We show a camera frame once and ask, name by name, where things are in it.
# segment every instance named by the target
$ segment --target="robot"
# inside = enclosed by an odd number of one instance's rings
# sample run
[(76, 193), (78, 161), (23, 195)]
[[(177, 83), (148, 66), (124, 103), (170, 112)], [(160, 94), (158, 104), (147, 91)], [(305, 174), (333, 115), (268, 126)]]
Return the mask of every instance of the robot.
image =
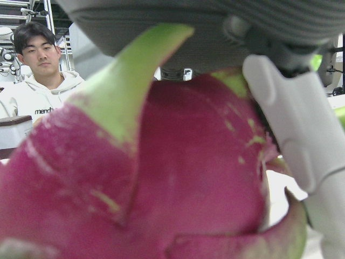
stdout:
[[(10, 40), (13, 43), (13, 32), (9, 27), (0, 27), (0, 40)], [(0, 73), (11, 73), (13, 76), (20, 75), (20, 62), (15, 54), (4, 47), (0, 47)]]

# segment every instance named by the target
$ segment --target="man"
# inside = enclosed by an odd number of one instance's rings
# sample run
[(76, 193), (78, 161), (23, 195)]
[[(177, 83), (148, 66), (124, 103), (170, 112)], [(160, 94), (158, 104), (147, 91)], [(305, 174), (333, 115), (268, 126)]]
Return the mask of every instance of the man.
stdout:
[(55, 44), (54, 34), (40, 23), (30, 22), (16, 29), (17, 57), (30, 67), (33, 75), (0, 93), (0, 118), (31, 115), (35, 124), (43, 115), (59, 108), (84, 81), (74, 71), (59, 71), (61, 49)]

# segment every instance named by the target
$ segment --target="white surface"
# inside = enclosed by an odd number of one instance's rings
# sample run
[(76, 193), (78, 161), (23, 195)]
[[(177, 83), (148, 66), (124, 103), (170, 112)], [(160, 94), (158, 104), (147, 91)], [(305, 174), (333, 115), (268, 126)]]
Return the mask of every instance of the white surface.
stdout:
[(11, 126), (0, 126), (0, 149), (18, 147), (32, 130), (32, 120)]
[[(338, 45), (337, 45), (337, 47), (342, 47), (342, 46), (343, 46), (343, 34), (340, 34), (339, 38), (338, 38)], [(342, 51), (337, 52), (337, 54), (336, 54), (336, 61), (337, 62), (343, 62), (343, 52)]]
[(6, 158), (6, 159), (0, 159), (0, 162), (1, 162), (2, 164), (4, 164), (4, 165), (5, 165), (8, 161), (9, 161), (8, 158)]
[(327, 100), (333, 109), (345, 106), (345, 94), (328, 97)]
[(337, 84), (337, 87), (342, 87), (343, 86), (343, 74), (340, 75), (339, 82)]

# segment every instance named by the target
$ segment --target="white hoodie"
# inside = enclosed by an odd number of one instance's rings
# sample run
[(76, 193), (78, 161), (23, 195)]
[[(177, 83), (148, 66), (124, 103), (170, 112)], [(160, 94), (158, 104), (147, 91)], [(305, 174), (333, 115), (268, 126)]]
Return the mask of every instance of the white hoodie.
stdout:
[(62, 72), (65, 80), (53, 90), (35, 80), (33, 75), (24, 81), (6, 87), (0, 93), (0, 118), (31, 115), (35, 122), (39, 117), (60, 108), (62, 103), (84, 81), (77, 72)]

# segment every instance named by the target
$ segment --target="cable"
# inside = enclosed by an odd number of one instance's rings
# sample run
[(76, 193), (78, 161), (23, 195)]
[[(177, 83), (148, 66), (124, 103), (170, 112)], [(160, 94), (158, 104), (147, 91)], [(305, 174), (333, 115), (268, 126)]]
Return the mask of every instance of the cable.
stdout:
[(339, 73), (344, 74), (344, 72), (343, 72), (343, 71), (340, 71), (340, 70), (338, 70), (338, 69), (334, 69), (334, 68), (327, 69), (326, 71), (327, 71), (327, 72), (330, 72), (330, 73), (339, 72)]

